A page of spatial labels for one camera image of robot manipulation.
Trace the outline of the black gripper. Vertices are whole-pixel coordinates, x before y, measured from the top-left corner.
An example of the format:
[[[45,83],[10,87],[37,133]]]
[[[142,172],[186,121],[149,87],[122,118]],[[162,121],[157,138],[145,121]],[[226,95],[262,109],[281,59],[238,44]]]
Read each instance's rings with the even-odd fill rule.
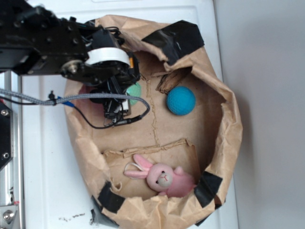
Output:
[[[127,89],[136,84],[140,74],[111,76],[102,85],[90,91],[91,94],[119,94],[127,95]],[[103,105],[104,123],[103,126],[113,126],[117,121],[123,119],[128,112],[124,108],[127,99],[120,98],[91,98],[91,102]]]

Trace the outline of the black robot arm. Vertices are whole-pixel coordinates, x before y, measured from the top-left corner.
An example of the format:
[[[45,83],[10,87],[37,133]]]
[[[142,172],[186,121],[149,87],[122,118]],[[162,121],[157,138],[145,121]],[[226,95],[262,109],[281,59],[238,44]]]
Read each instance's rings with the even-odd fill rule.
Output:
[[[92,21],[58,18],[25,0],[0,3],[0,71],[17,75],[62,75],[92,88],[90,100],[100,103],[110,126],[142,119],[127,118],[127,89],[140,79],[138,60],[122,49],[117,27]]]

